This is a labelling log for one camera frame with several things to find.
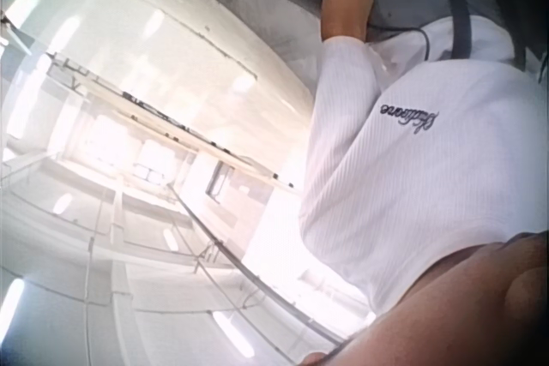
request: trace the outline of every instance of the person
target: person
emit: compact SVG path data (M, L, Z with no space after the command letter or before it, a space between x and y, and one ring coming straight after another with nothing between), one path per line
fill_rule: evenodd
M372 4L323 0L300 226L377 320L303 364L504 364L546 330L546 93L493 21L366 44Z

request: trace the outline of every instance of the white fabric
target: white fabric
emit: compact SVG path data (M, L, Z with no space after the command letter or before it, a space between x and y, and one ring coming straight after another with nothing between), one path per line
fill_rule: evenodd
M425 30L443 58L451 20ZM429 63L418 33L323 45L302 238L378 315L446 255L547 228L546 93L503 29L473 36L471 59Z

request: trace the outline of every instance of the cursive logo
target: cursive logo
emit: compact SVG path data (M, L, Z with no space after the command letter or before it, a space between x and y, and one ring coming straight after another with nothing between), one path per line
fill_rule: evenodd
M438 113L427 113L426 111L402 109L401 107L388 105L381 106L381 114L399 117L401 120L399 120L398 123L402 126L412 123L412 126L415 127L415 131L413 132L415 135L422 129L429 130L438 116Z

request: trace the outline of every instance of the white ribbed shirt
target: white ribbed shirt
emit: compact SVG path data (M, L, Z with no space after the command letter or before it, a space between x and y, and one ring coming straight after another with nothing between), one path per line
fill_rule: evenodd
M509 35L473 17L377 45L324 42L300 213L305 246L378 315L460 249L547 228L546 93L509 62Z

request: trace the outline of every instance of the black strap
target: black strap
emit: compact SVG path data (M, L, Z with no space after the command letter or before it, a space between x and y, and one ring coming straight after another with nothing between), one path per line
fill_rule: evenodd
M471 15L467 0L449 0L449 8L454 22L454 45L451 59L469 59L473 47Z

